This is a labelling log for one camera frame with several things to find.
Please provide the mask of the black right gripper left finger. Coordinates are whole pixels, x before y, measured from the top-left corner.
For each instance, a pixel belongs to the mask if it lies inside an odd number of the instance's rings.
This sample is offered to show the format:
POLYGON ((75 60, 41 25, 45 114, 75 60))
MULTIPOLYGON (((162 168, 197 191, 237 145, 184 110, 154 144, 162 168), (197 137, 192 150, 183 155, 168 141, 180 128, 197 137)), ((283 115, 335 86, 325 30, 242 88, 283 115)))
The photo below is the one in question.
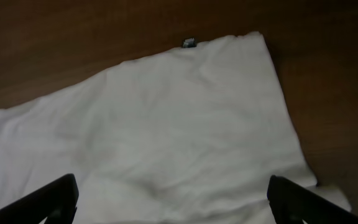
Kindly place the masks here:
POLYGON ((0 224, 72 224, 79 197, 73 174, 66 174, 0 209, 0 224))

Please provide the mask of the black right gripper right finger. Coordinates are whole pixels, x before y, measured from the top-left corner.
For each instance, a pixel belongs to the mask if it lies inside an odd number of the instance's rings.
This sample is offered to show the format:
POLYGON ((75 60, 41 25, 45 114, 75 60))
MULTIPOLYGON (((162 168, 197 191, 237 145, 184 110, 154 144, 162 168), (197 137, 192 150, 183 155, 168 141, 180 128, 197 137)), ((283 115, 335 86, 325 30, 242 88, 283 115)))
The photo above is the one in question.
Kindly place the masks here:
POLYGON ((267 198, 277 224, 358 224, 358 216, 284 177, 270 177, 267 198))

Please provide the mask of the white t-shirt black print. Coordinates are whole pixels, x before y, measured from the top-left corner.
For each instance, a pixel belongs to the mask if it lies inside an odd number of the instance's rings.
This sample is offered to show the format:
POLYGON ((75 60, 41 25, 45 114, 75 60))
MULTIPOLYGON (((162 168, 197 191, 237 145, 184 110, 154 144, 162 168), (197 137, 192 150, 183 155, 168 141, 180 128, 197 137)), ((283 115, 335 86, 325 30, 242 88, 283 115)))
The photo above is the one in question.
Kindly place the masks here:
POLYGON ((351 210, 316 185, 258 32, 0 110, 0 209, 65 174, 79 189, 75 223, 273 223, 272 175, 351 210))

